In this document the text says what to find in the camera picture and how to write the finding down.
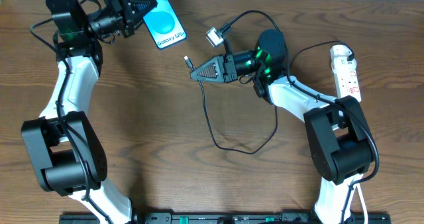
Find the blue Galaxy smartphone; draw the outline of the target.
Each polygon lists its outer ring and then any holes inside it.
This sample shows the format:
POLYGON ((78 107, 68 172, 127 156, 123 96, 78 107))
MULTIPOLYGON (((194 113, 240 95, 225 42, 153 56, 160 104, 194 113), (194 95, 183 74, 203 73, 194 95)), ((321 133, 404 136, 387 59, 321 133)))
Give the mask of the blue Galaxy smartphone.
POLYGON ((165 49, 187 38, 169 0, 156 0, 157 6, 144 16, 144 23, 158 49, 165 49))

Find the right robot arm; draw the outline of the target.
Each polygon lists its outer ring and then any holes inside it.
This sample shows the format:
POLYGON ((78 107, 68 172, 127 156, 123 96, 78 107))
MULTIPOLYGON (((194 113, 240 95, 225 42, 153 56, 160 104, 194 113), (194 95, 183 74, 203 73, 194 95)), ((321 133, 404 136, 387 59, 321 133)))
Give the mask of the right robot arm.
POLYGON ((212 57, 198 68, 189 58, 190 78, 199 84, 231 83, 249 75, 259 98, 275 108, 281 107, 305 125, 312 161, 321 175, 319 197, 313 220, 319 223, 345 223, 354 192, 372 179, 380 157, 358 98, 358 88, 343 94, 342 86, 356 68, 352 50, 336 41, 331 48, 337 96, 328 96, 302 84, 291 74, 284 34, 278 29, 261 33, 256 46, 234 53, 226 30, 211 28, 206 37, 214 47, 223 45, 225 53, 212 57))

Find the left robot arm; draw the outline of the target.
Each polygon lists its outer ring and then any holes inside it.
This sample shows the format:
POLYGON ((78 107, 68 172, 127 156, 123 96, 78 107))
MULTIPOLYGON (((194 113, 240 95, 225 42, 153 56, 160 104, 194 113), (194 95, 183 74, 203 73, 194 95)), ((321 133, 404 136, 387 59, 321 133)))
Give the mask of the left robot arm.
POLYGON ((86 206, 97 223, 144 223, 145 218, 107 176, 107 157, 88 119, 103 65, 103 44, 130 37, 156 0, 46 0, 56 32, 49 44, 58 79, 37 119, 21 134, 36 179, 86 206))

